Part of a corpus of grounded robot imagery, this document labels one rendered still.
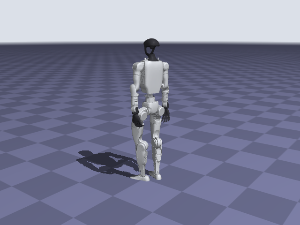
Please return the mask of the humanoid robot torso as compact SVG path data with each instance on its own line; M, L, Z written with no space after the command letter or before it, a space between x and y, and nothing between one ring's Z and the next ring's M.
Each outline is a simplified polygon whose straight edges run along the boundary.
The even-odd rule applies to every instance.
M158 61L148 61L147 59L144 58L144 60L140 61L144 62L144 67L141 71L140 87L143 93L147 93L147 95L144 95L146 99L142 103L142 107L148 109L147 115L154 115L159 110L159 104L158 101L155 101L155 96L152 94L160 92L164 65L159 58L157 58Z

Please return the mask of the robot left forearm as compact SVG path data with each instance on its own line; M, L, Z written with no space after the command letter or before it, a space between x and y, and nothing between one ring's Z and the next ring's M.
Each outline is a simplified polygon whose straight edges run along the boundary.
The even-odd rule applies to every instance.
M135 113L135 108L138 107L138 96L139 94L136 92L135 85L130 85L131 92L131 111Z

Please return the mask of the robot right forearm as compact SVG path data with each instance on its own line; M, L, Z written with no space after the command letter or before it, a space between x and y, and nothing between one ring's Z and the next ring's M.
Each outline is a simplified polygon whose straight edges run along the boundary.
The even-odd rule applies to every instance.
M167 89L161 90L161 93L162 93L162 98L161 98L162 105L163 107L167 107L169 87Z

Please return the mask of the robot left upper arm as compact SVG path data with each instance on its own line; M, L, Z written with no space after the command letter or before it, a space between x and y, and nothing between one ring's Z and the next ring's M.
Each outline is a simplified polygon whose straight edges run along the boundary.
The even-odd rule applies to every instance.
M133 64L133 85L135 85L136 91L140 89L141 71L143 70L144 62L136 62Z

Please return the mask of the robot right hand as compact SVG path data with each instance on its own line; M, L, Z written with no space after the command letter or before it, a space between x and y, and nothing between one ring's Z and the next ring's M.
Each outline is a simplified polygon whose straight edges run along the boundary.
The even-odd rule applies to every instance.
M163 107L163 106L162 106ZM164 109L165 109L165 112L164 112L164 114L163 114L163 117L162 117L162 121L163 121L163 119L164 119L164 121L163 122L167 122L167 121L169 121L170 120L170 113L169 113L169 110L168 110L168 108L169 108L169 103L167 102L167 107L163 107ZM161 121L161 122L162 122Z

